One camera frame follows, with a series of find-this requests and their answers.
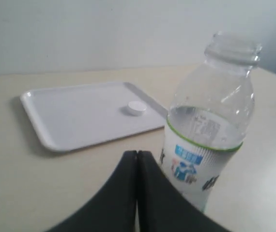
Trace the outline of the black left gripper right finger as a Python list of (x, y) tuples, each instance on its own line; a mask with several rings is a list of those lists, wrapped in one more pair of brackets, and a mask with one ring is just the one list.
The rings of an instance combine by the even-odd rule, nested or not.
[(149, 151), (137, 153), (136, 199), (141, 232), (227, 232), (189, 203)]

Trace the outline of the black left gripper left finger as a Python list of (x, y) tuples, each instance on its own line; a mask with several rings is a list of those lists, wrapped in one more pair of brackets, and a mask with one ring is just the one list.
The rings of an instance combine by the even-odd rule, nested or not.
[(114, 172), (80, 209), (50, 232), (133, 232), (136, 217), (137, 152), (125, 151)]

